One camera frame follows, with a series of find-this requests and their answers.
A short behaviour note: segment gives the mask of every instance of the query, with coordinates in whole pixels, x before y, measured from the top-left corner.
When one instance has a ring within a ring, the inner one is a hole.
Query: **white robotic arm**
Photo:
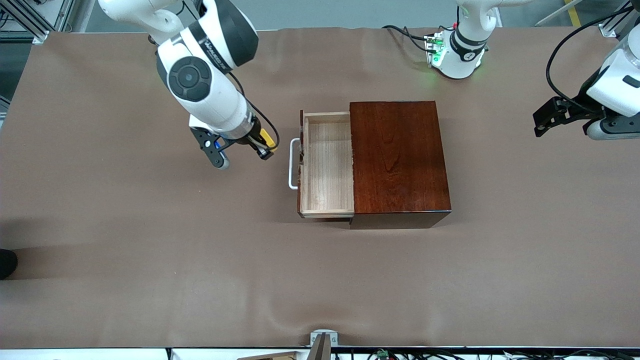
[[[279,142],[277,131],[274,142],[251,103],[226,77],[255,56],[258,35],[253,24],[229,0],[204,0],[206,13],[199,20],[179,32],[167,31],[164,24],[171,21],[162,20],[164,10],[157,9],[174,1],[100,0],[100,4],[115,20],[139,24],[145,19],[143,27],[160,44],[160,77],[191,114],[191,132],[216,168],[228,167],[224,150],[235,143],[249,145],[261,159],[268,159]],[[136,11],[127,13],[125,7]]]
[[[462,11],[460,23],[453,30],[435,34],[428,56],[431,66],[442,74],[463,79],[480,66],[487,40],[497,26],[496,8],[518,6],[532,0],[457,0]]]
[[[582,128],[594,140],[640,138],[640,25],[609,53],[578,95],[551,98],[533,118],[537,137],[558,125],[589,120]]]
[[[98,0],[98,3],[107,16],[143,28],[157,44],[184,29],[177,15],[163,10],[177,0]]]

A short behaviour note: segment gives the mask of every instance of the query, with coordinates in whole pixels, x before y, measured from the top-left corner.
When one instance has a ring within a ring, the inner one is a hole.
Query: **dark wood cabinet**
[[[300,126],[303,218],[411,229],[451,212],[435,102],[352,102],[349,112],[301,112]]]

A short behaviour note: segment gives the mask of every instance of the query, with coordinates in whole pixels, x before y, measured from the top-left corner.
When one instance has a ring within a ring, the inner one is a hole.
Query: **wooden drawer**
[[[431,227],[449,214],[435,103],[353,102],[349,109],[301,111],[300,216],[348,218],[352,229],[405,229]]]
[[[303,218],[353,217],[349,113],[301,112],[298,213]]]

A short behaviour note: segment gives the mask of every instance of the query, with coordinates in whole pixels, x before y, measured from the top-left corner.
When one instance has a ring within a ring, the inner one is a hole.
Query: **table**
[[[232,147],[226,172],[146,35],[53,33],[0,138],[0,245],[20,257],[0,282],[0,347],[282,347],[316,328],[350,345],[636,346],[640,142],[578,124],[534,137],[569,31],[497,29],[459,81],[387,30],[261,33],[236,74],[283,146],[268,161]],[[614,44],[575,37],[558,87],[575,93]],[[299,218],[285,144],[300,110],[431,99],[451,215],[400,231]]]

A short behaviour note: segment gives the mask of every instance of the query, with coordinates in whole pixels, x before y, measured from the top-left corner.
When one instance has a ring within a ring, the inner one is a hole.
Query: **metal frame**
[[[547,17],[545,17],[544,19],[538,21],[534,26],[541,26],[542,24],[544,24],[545,22],[556,18],[558,15],[562,14],[563,12],[569,10],[570,8],[573,8],[574,6],[578,5],[579,3],[583,2],[584,0],[571,0],[569,1],[569,3],[567,3],[566,5],[564,5],[563,7],[561,7],[560,9],[552,12],[551,14],[549,14]]]
[[[54,24],[25,0],[0,0],[0,6],[18,22],[25,31],[1,33],[3,42],[31,42],[42,44],[52,31],[64,31],[75,0],[63,0]]]
[[[7,111],[9,110],[9,104],[11,104],[11,102],[4,96],[0,95],[0,127],[2,127],[4,119],[6,118]]]
[[[335,334],[337,342],[338,334],[336,332],[333,333]],[[313,342],[307,360],[331,360],[331,336],[328,332],[322,332],[316,335],[312,333],[311,337]]]
[[[367,360],[370,354],[378,348],[392,350],[401,360],[406,360],[402,353],[424,352],[432,353],[437,350],[447,350],[456,354],[462,360],[517,360],[518,355],[513,352],[522,351],[529,354],[555,354],[563,356],[571,354],[581,348],[572,347],[332,347],[333,360]],[[640,360],[637,356],[638,348],[593,348],[592,350],[606,352],[610,355],[621,356],[620,359]],[[282,352],[296,352],[296,359],[307,359],[310,347],[250,347],[250,348],[34,348],[34,349],[0,349],[0,360],[230,360],[240,357],[257,357]],[[442,356],[442,360],[455,360],[449,356]],[[577,355],[570,360],[602,360],[602,357]]]
[[[627,1],[626,3],[621,4],[616,9],[616,11],[622,10],[623,8],[626,8],[630,5],[631,5],[631,1]],[[598,24],[598,28],[600,28],[600,33],[602,34],[603,37],[617,38],[617,37],[620,37],[620,35],[623,32],[623,29],[627,26],[627,24],[630,21],[635,21],[639,15],[640,14],[638,14],[638,12],[635,10],[629,13],[616,15],[615,17],[612,17],[611,19],[601,24]]]

